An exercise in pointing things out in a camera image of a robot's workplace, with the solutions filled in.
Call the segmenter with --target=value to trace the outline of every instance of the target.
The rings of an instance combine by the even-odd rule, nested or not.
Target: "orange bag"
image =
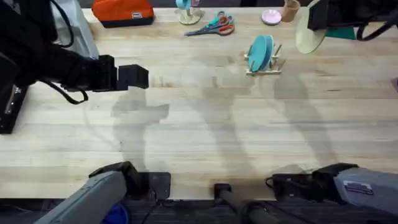
[[[105,28],[150,25],[154,9],[147,0],[94,0],[91,10]]]

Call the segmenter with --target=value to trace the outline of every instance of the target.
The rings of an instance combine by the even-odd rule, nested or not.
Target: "wooden tabletop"
[[[326,38],[303,55],[297,20],[266,26],[264,8],[226,9],[229,36],[183,36],[220,8],[203,10],[193,26],[155,9],[151,26],[104,29],[85,9],[99,52],[148,69],[150,88],[90,93],[75,106],[32,85],[14,134],[0,136],[0,198],[68,197],[91,171],[121,161],[170,172],[171,197],[192,199],[212,198],[217,182],[272,198],[271,174],[336,162],[398,173],[397,29],[370,42]],[[267,34],[283,44],[283,74],[247,77],[243,54]]]

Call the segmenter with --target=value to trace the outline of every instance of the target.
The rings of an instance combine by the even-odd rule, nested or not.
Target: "wooden cup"
[[[281,13],[282,21],[292,22],[299,9],[300,3],[297,0],[285,0],[285,5]]]

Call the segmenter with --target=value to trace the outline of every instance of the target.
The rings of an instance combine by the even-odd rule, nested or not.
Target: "beige plate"
[[[327,30],[312,31],[308,29],[308,18],[310,16],[310,8],[320,0],[313,0],[308,7],[303,8],[300,21],[296,29],[296,46],[303,54],[313,52],[322,43],[326,36]]]

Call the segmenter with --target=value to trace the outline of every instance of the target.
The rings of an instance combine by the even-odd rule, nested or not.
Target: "teal dish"
[[[260,70],[265,70],[272,59],[272,53],[274,52],[274,38],[271,35],[264,36],[266,40],[266,53],[264,61],[260,66]]]
[[[251,50],[248,53],[249,66],[254,61],[254,64],[250,72],[257,72],[263,67],[267,55],[266,52],[267,52],[267,39],[265,36],[260,35],[254,40]]]

